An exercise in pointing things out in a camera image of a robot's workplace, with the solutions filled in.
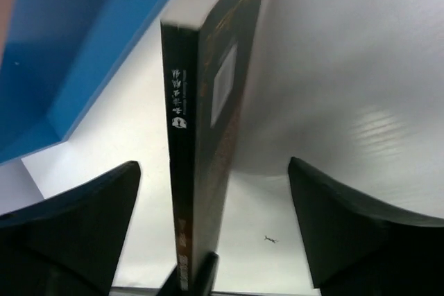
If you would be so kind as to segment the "Three Days to See book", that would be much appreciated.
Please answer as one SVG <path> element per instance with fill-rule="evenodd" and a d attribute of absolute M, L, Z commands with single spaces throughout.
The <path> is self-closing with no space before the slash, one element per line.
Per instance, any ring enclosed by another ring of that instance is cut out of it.
<path fill-rule="evenodd" d="M 214 283 L 262 0 L 173 0 L 160 20 L 177 295 Z"/>

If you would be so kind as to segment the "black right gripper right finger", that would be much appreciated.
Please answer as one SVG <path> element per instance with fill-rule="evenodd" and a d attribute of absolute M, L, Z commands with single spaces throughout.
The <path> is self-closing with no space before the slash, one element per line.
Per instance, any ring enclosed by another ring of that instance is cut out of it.
<path fill-rule="evenodd" d="M 443 219 L 378 200 L 296 157 L 288 175 L 322 295 L 443 294 Z"/>

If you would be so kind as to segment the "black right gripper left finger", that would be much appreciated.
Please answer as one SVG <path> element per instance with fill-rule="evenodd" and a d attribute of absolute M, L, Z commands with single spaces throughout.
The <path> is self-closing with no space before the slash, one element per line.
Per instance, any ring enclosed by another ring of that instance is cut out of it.
<path fill-rule="evenodd" d="M 141 168 L 125 162 L 89 182 L 1 216 L 2 295 L 108 295 Z"/>

